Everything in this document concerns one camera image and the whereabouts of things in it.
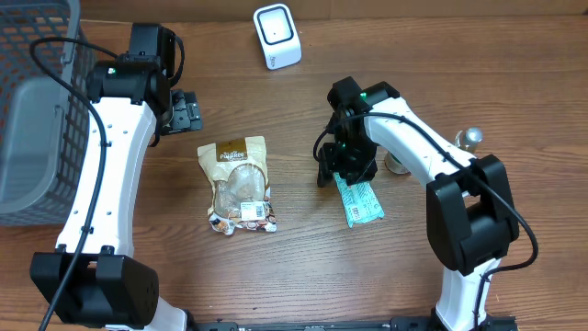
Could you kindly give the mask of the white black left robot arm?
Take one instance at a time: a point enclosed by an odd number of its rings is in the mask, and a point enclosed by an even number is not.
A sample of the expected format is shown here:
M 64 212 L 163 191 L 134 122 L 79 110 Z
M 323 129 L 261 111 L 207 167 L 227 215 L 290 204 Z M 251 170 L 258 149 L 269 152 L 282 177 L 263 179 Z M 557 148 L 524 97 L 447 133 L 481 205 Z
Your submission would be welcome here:
M 156 271 L 133 257 L 132 218 L 148 146 L 173 117 L 168 70 L 153 61 L 100 61 L 81 99 L 90 133 L 73 207 L 52 253 L 30 276 L 53 315 L 107 330 L 193 330 L 191 313 L 165 301 Z

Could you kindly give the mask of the yellow dish soap bottle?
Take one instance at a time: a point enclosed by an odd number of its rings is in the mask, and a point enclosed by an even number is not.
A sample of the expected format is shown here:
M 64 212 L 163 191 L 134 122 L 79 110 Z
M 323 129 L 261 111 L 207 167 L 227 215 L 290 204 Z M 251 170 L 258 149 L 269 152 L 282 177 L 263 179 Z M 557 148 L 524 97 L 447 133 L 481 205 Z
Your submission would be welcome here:
M 455 145 L 466 152 L 474 153 L 483 141 L 483 132 L 479 127 L 471 127 L 464 131 L 459 131 Z

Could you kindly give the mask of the teal snack packet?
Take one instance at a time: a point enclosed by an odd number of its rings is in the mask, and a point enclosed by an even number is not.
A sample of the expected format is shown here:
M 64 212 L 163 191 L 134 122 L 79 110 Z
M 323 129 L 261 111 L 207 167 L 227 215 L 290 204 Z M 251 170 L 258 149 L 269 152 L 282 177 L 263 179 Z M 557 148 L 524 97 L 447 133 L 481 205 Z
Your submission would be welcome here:
M 385 217 L 385 212 L 368 182 L 348 186 L 338 173 L 334 173 L 334 180 L 341 196 L 349 228 Z

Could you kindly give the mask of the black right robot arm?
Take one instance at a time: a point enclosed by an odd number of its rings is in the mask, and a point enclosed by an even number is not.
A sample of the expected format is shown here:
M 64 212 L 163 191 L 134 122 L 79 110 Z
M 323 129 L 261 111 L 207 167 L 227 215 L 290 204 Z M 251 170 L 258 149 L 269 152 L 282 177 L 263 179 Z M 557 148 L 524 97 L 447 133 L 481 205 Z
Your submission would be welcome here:
M 441 296 L 430 317 L 394 318 L 391 329 L 515 330 L 513 317 L 484 309 L 489 273 L 519 235 L 502 162 L 447 141 L 386 82 L 363 89 L 346 77 L 333 84 L 327 101 L 333 113 L 325 131 L 334 139 L 313 148 L 319 187 L 334 177 L 349 185 L 372 180 L 383 147 L 426 191 L 427 238 L 444 266 Z

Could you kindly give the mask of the brown snack pouch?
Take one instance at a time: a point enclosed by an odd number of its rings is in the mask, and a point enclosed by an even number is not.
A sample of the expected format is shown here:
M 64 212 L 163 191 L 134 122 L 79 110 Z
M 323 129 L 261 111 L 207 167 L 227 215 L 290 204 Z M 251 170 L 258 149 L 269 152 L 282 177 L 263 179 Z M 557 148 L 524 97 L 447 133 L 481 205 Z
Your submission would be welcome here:
M 214 231 L 231 235 L 237 229 L 277 230 L 263 136 L 200 146 L 198 162 L 212 189 L 208 217 Z

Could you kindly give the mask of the green tissue canister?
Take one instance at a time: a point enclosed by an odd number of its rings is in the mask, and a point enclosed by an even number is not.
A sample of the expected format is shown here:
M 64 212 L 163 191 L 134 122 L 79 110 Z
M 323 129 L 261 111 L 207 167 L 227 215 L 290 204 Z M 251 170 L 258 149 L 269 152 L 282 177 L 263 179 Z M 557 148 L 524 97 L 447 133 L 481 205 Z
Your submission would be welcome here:
M 384 162 L 389 171 L 394 174 L 405 175 L 409 173 L 409 170 L 391 153 L 386 153 Z

